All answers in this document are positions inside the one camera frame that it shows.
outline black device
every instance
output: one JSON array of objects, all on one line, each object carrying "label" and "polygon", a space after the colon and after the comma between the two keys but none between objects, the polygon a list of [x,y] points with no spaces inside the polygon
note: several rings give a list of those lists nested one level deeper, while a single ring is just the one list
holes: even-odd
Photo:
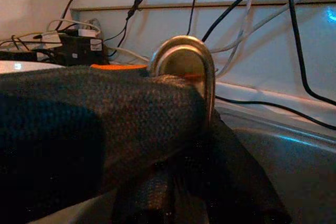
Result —
[{"label": "black device", "polygon": [[61,47],[53,49],[55,62],[63,66],[108,65],[102,39],[60,35]]},{"label": "black device", "polygon": [[36,52],[0,51],[0,60],[37,61]]}]

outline white cable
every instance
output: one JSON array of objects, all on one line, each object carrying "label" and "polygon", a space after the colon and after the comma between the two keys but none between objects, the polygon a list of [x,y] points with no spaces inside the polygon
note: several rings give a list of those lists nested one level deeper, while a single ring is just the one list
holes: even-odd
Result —
[{"label": "white cable", "polygon": [[69,20],[69,19],[64,19],[64,18],[52,20],[47,26],[47,31],[50,31],[50,25],[54,22],[57,22],[57,21],[63,21],[63,22],[69,22],[69,23],[74,23],[74,24],[79,24],[79,25],[90,26],[90,27],[96,29],[99,33],[101,33],[101,30],[98,26],[95,26],[95,25],[90,24],[90,23],[80,22],[80,21],[76,21],[76,20]]},{"label": "white cable", "polygon": [[228,51],[232,48],[234,48],[236,45],[238,45],[240,42],[242,42],[244,39],[246,39],[248,36],[250,36],[252,33],[254,33],[256,30],[258,30],[260,27],[262,27],[264,24],[268,23],[269,21],[271,21],[272,19],[274,19],[275,17],[277,17],[278,15],[280,15],[281,13],[285,12],[286,10],[289,9],[289,4],[284,5],[282,8],[280,8],[279,10],[277,10],[274,14],[268,16],[267,18],[263,19],[262,21],[260,21],[259,23],[257,23],[251,31],[245,33],[244,35],[240,36],[239,39],[235,40],[234,42],[232,42],[231,44],[227,45],[224,48],[220,48],[220,49],[212,49],[210,50],[211,53],[216,53],[216,52],[225,52]]},{"label": "white cable", "polygon": [[[242,23],[242,25],[241,25],[241,28],[240,28],[240,31],[239,31],[239,34],[238,34],[237,39],[239,39],[240,36],[242,36],[242,35],[244,34],[245,29],[246,29],[246,27],[247,27],[247,25],[248,25],[248,23],[249,23],[249,22],[248,22],[248,14],[249,14],[249,12],[250,12],[250,10],[251,10],[252,1],[253,1],[253,0],[248,0],[248,1],[247,1],[244,20],[243,20],[243,23]],[[234,59],[234,56],[235,56],[236,51],[237,51],[237,49],[238,49],[238,46],[239,46],[239,44],[237,44],[237,45],[234,47],[234,49],[232,50],[232,52],[231,52],[229,58],[227,59],[225,65],[223,66],[223,68],[221,69],[221,71],[216,75],[216,78],[217,78],[217,79],[218,79],[218,78],[221,78],[221,77],[223,77],[223,76],[225,75],[225,73],[226,73],[227,69],[229,68],[229,66],[230,66],[230,64],[231,64],[231,62],[232,62],[232,60]]]},{"label": "white cable", "polygon": [[132,55],[132,56],[134,56],[134,57],[136,57],[136,58],[138,58],[140,60],[143,60],[145,62],[149,62],[150,61],[149,59],[147,59],[147,58],[145,58],[145,57],[143,57],[141,55],[138,55],[136,52],[133,52],[133,51],[125,49],[125,48],[121,48],[121,47],[108,47],[106,45],[105,45],[105,47],[108,48],[108,49],[110,49],[110,50],[113,50],[113,51],[116,50],[116,51],[124,52],[126,54]]}]

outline black cable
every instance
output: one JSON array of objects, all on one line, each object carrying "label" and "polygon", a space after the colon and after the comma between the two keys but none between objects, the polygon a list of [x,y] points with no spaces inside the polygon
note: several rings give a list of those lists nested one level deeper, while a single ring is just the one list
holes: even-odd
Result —
[{"label": "black cable", "polygon": [[[120,47],[120,45],[123,43],[123,41],[124,41],[124,39],[125,39],[125,37],[126,37],[126,32],[127,32],[127,24],[128,24],[128,20],[126,21],[126,24],[125,24],[125,28],[124,28],[124,34],[123,34],[123,36],[122,36],[122,38],[121,38],[121,40],[119,41],[119,43],[118,43],[118,45],[117,45],[117,47]],[[112,54],[110,54],[110,55],[108,55],[108,57],[112,57],[113,55],[115,55],[116,54],[116,50],[112,53]]]},{"label": "black cable", "polygon": [[111,38],[105,39],[104,42],[109,41],[109,40],[112,40],[112,39],[114,39],[114,38],[117,38],[119,35],[121,35],[122,32],[126,30],[127,23],[128,23],[128,20],[126,21],[126,24],[125,24],[124,28],[120,31],[120,33],[118,33],[117,35],[115,35],[115,36],[113,36],[113,37],[111,37]]},{"label": "black cable", "polygon": [[12,35],[12,36],[11,36],[12,42],[14,43],[14,46],[16,47],[16,49],[20,51],[20,48],[19,48],[19,46],[17,45],[17,43],[16,43],[16,41],[15,41],[14,38],[15,38],[15,35]]},{"label": "black cable", "polygon": [[[62,13],[62,15],[61,15],[61,19],[65,18],[65,16],[67,15],[68,9],[69,9],[69,7],[70,7],[70,5],[71,5],[71,3],[72,3],[73,1],[74,1],[74,0],[69,0],[67,6],[65,7],[65,9],[64,9],[64,11],[63,11],[63,13]],[[62,24],[63,24],[63,21],[60,21],[60,22],[58,23],[57,27],[55,28],[55,30],[58,31],[58,29],[61,27]]]},{"label": "black cable", "polygon": [[193,5],[192,5],[192,7],[191,7],[191,12],[190,12],[190,19],[189,19],[189,25],[188,25],[188,32],[187,32],[186,35],[189,35],[189,34],[190,34],[190,31],[191,31],[191,25],[192,25],[192,22],[193,22],[193,15],[194,15],[195,4],[196,4],[196,0],[193,0]]},{"label": "black cable", "polygon": [[58,30],[60,33],[62,32],[62,31],[66,31],[66,30],[68,30],[70,27],[73,27],[73,26],[77,26],[78,24],[71,24],[71,25],[68,25],[68,26],[66,26],[65,28],[63,28],[62,30]]},{"label": "black cable", "polygon": [[205,33],[202,41],[205,42],[209,35],[213,32],[213,30],[216,28],[216,26],[243,0],[236,0],[234,1],[228,9],[226,9],[216,20],[215,22],[211,25],[209,30]]},{"label": "black cable", "polygon": [[55,52],[48,50],[48,49],[33,49],[32,51],[34,52],[39,52],[41,54],[47,55],[49,58],[48,60],[52,63],[58,64],[56,57],[55,57]]},{"label": "black cable", "polygon": [[261,102],[261,101],[237,101],[237,100],[231,100],[231,99],[227,99],[227,98],[223,98],[223,97],[219,97],[216,95],[216,98],[219,99],[219,100],[222,100],[222,101],[225,101],[225,102],[229,102],[229,103],[235,103],[235,104],[259,104],[259,105],[268,105],[268,106],[273,106],[273,107],[277,107],[277,108],[280,108],[280,109],[283,109],[283,110],[287,110],[289,112],[292,112],[296,115],[299,115],[313,123],[316,123],[316,124],[319,124],[323,127],[326,127],[328,129],[331,129],[331,130],[336,130],[336,126],[333,126],[333,125],[330,125],[330,124],[327,124],[327,123],[323,123],[319,120],[316,120],[306,114],[303,114],[297,110],[294,110],[294,109],[291,109],[289,107],[286,107],[286,106],[283,106],[283,105],[280,105],[280,104],[276,104],[276,103],[271,103],[271,102]]},{"label": "black cable", "polygon": [[296,11],[295,11],[295,0],[289,0],[289,10],[290,10],[290,17],[292,21],[292,26],[293,26],[293,32],[295,36],[295,43],[296,43],[296,49],[298,53],[298,58],[299,58],[299,64],[300,64],[300,72],[301,72],[301,80],[303,87],[305,88],[306,92],[311,95],[312,97],[324,101],[326,103],[332,104],[336,106],[336,101],[333,101],[329,98],[323,97],[319,94],[316,94],[314,91],[311,90],[308,84],[307,80],[307,73],[306,73],[306,67],[305,67],[305,61],[303,58],[303,52],[302,52],[302,45],[301,45],[301,39],[300,39],[300,31],[299,31],[299,26],[298,26],[298,21],[296,17]]},{"label": "black cable", "polygon": [[27,45],[20,39],[20,38],[16,38],[28,51],[30,51],[30,49],[27,47]]},{"label": "black cable", "polygon": [[[111,40],[111,39],[114,39],[116,37],[118,37],[119,35],[121,35],[123,33],[123,36],[121,38],[121,40],[119,41],[117,47],[120,47],[120,45],[123,43],[123,41],[125,40],[125,37],[126,37],[126,33],[127,33],[127,25],[128,25],[128,20],[133,17],[133,15],[135,14],[135,12],[138,10],[138,11],[141,11],[141,9],[139,8],[139,5],[142,3],[143,0],[134,0],[134,4],[133,6],[131,7],[131,9],[128,11],[127,13],[127,18],[126,18],[126,23],[125,23],[125,26],[124,28],[121,30],[120,33],[118,33],[117,35],[111,37],[111,38],[108,38],[108,39],[105,39],[104,42],[108,41],[108,40]],[[108,55],[108,57],[112,57],[113,55],[116,54],[116,50]]]}]

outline power cord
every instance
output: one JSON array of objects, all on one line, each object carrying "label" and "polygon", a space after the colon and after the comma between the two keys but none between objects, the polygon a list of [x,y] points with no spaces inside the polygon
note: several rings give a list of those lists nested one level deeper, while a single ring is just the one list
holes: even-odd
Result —
[{"label": "power cord", "polygon": [[[316,93],[314,93],[307,82],[307,76],[306,76],[306,68],[305,68],[305,63],[304,63],[304,59],[303,59],[303,53],[302,53],[302,46],[301,46],[301,40],[300,40],[300,33],[299,33],[299,27],[298,27],[298,23],[297,23],[297,19],[296,19],[296,12],[295,12],[295,0],[289,0],[289,9],[290,9],[290,14],[291,14],[291,20],[292,20],[292,26],[293,26],[293,32],[295,35],[295,40],[296,40],[296,46],[297,46],[297,52],[298,52],[298,57],[299,57],[299,63],[300,63],[300,70],[301,70],[301,78],[302,78],[302,83],[303,86],[305,88],[305,90],[307,91],[307,93],[309,93],[312,97],[319,99],[321,101],[327,102],[329,104],[332,105],[336,105],[336,102],[329,99],[329,98],[325,98],[322,97]],[[276,108],[280,108],[283,110],[287,110],[291,113],[294,113],[296,115],[299,115],[313,123],[316,123],[318,125],[321,125],[323,127],[326,127],[328,129],[331,130],[336,130],[336,126],[328,124],[328,123],[324,123],[321,122],[317,119],[314,119],[306,114],[303,114],[297,110],[291,109],[289,107],[280,105],[280,104],[276,104],[276,103],[271,103],[271,102],[262,102],[262,101],[237,101],[237,100],[232,100],[232,99],[227,99],[227,98],[223,98],[223,97],[219,97],[216,95],[216,98],[225,102],[229,102],[229,103],[234,103],[234,104],[259,104],[259,105],[267,105],[267,106],[273,106]]]},{"label": "power cord", "polygon": [[280,105],[280,104],[276,104],[276,103],[271,103],[271,102],[261,102],[261,101],[237,101],[237,100],[232,100],[232,99],[227,99],[227,98],[224,98],[224,97],[219,97],[216,95],[216,98],[219,99],[219,100],[222,100],[222,101],[225,101],[225,102],[229,102],[229,103],[235,103],[235,104],[244,104],[244,105],[251,105],[251,104],[259,104],[259,105],[267,105],[267,106],[273,106],[273,107],[276,107],[276,108],[280,108],[280,109],[283,109],[283,110],[287,110],[289,112],[292,112],[296,115],[299,115],[311,122],[314,122],[316,124],[319,124],[323,127],[326,127],[328,129],[331,129],[331,130],[336,130],[336,126],[333,126],[331,124],[328,124],[328,123],[323,123],[317,119],[314,119],[306,114],[303,114],[297,110],[294,110],[294,109],[291,109],[289,107],[286,107],[286,106],[283,106],[283,105]]},{"label": "power cord", "polygon": [[236,0],[234,1],[211,25],[211,27],[208,29],[208,31],[205,33],[204,37],[202,38],[202,41],[205,42],[209,35],[213,32],[213,30],[216,28],[216,26],[237,6],[239,3],[243,0]]},{"label": "power cord", "polygon": [[[120,31],[120,33],[118,33],[117,35],[115,35],[115,36],[113,36],[113,37],[111,37],[111,38],[105,39],[104,42],[106,42],[106,41],[108,41],[108,40],[112,40],[112,39],[118,37],[119,35],[121,35],[121,34],[123,33],[123,36],[122,36],[121,40],[119,41],[119,43],[118,43],[118,45],[117,45],[117,48],[120,47],[120,45],[123,43],[123,41],[125,40],[125,37],[126,37],[128,21],[129,21],[129,19],[130,19],[131,17],[133,17],[133,15],[135,14],[135,12],[136,12],[137,10],[141,11],[141,9],[139,8],[139,6],[140,6],[140,4],[142,3],[142,1],[143,1],[143,0],[134,0],[134,4],[133,4],[133,6],[131,7],[131,9],[130,9],[130,10],[128,11],[128,13],[127,13],[127,18],[126,18],[126,22],[125,22],[125,26],[124,26],[124,28],[123,28],[123,29]],[[117,52],[117,51],[115,50],[112,54],[110,54],[110,55],[108,55],[108,56],[109,56],[109,57],[112,57],[113,55],[116,54],[116,52]]]},{"label": "power cord", "polygon": [[189,25],[188,25],[188,32],[187,32],[186,35],[189,35],[189,34],[190,34],[190,31],[191,31],[191,25],[192,25],[192,22],[193,22],[193,15],[194,15],[195,4],[196,4],[196,0],[193,0],[193,5],[192,5],[192,8],[191,8],[191,12],[190,12],[190,19],[189,19]]},{"label": "power cord", "polygon": [[[237,39],[239,39],[240,36],[242,36],[242,35],[244,34],[245,29],[246,29],[246,27],[247,27],[247,25],[248,25],[248,17],[249,17],[249,13],[250,13],[250,10],[251,10],[251,7],[252,7],[252,1],[253,1],[253,0],[248,0],[248,1],[247,1],[247,4],[246,4],[246,10],[245,10],[245,17],[244,17],[243,23],[242,23],[242,25],[241,25],[241,27],[240,27],[240,31],[239,31],[239,33],[238,33],[238,37],[237,37]],[[235,58],[235,54],[236,54],[236,52],[237,52],[238,46],[239,46],[239,44],[237,44],[237,45],[233,48],[233,50],[232,50],[232,52],[231,52],[229,58],[227,59],[225,65],[224,65],[223,68],[220,70],[220,72],[216,75],[216,79],[219,79],[219,78],[221,78],[221,77],[223,77],[223,76],[225,75],[226,71],[227,71],[227,70],[229,69],[229,67],[231,66],[231,62],[232,62],[233,59]]]},{"label": "power cord", "polygon": [[295,44],[296,44],[296,49],[297,49],[298,58],[299,58],[301,80],[302,80],[303,87],[305,88],[304,90],[309,95],[311,95],[312,97],[336,106],[336,101],[333,101],[329,98],[323,97],[323,96],[315,93],[309,87],[308,80],[307,80],[306,67],[305,67],[305,63],[304,63],[305,61],[304,61],[303,52],[302,52],[300,31],[299,31],[299,26],[298,26],[298,21],[297,21],[297,17],[296,17],[296,11],[295,11],[295,0],[288,0],[288,1],[289,1],[290,17],[291,17],[293,32],[294,32],[294,37],[295,37]]},{"label": "power cord", "polygon": [[[64,11],[63,11],[60,19],[64,19],[66,17],[67,12],[69,10],[69,7],[70,7],[70,5],[72,4],[73,1],[74,0],[69,0],[69,2],[67,4],[67,6],[65,7],[65,9],[64,9]],[[58,25],[57,25],[57,27],[55,28],[55,30],[58,31],[62,24],[63,24],[63,21],[60,20],[59,23],[58,23]]]},{"label": "power cord", "polygon": [[258,22],[255,26],[253,26],[251,31],[243,34],[242,36],[240,36],[234,42],[230,43],[229,45],[227,45],[223,48],[211,49],[210,52],[214,54],[216,52],[225,52],[225,51],[231,50],[232,48],[237,46],[239,43],[241,43],[244,39],[248,38],[251,34],[253,34],[255,31],[257,31],[264,24],[270,22],[272,19],[279,16],[281,13],[285,12],[288,9],[289,9],[289,4],[284,5],[283,7],[279,8],[275,13],[271,14],[270,16],[268,16],[268,17],[264,18],[263,20],[261,20],[260,22]]}]

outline orange object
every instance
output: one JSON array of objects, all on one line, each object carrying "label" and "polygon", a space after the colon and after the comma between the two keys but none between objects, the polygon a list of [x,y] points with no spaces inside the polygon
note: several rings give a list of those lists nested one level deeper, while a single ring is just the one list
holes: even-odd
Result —
[{"label": "orange object", "polygon": [[146,68],[147,65],[91,65],[92,68],[101,69],[101,70],[133,70],[133,69],[142,69]]}]

